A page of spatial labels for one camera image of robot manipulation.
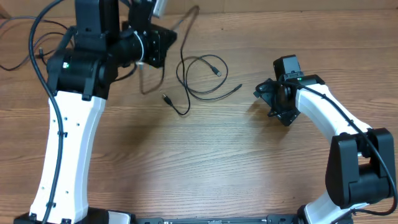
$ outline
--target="wood grain surface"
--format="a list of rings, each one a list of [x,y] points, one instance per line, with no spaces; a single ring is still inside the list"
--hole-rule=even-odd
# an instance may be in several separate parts
[[[0,19],[10,18],[8,12],[0,4]]]
[[[158,23],[168,27],[177,19],[168,16]],[[30,25],[15,21],[1,31],[2,65],[11,67],[25,57]],[[41,24],[38,35],[51,30],[62,28]],[[275,59],[296,54],[302,70],[321,76],[357,118],[387,128],[398,139],[397,36],[397,10],[200,16],[185,55],[217,54],[228,63],[226,83],[210,96],[243,87],[220,101],[192,100],[188,116],[176,115],[161,96],[168,94],[181,110],[187,107],[175,77],[181,38],[169,51],[159,91],[141,95],[137,74],[113,84],[93,148],[90,205],[138,217],[295,213],[325,191],[329,145],[303,114],[288,128],[268,118],[270,108],[256,100],[254,88],[274,78]],[[50,50],[59,40],[51,37],[42,46]],[[212,63],[225,74],[220,62]],[[146,89],[156,85],[160,71],[144,72]],[[208,90],[220,81],[200,63],[192,68],[192,88]],[[29,211],[42,174],[48,122],[47,96],[31,64],[0,71],[0,223]],[[371,209],[387,210],[391,203]],[[354,219],[397,223],[398,213]]]
[[[53,0],[0,0],[11,16],[36,16]],[[215,12],[272,12],[396,9],[398,0],[168,0],[166,14],[183,14],[193,5],[199,5],[201,13]],[[121,15],[128,8],[120,5]],[[75,1],[67,0],[53,8],[49,17],[75,17]]]

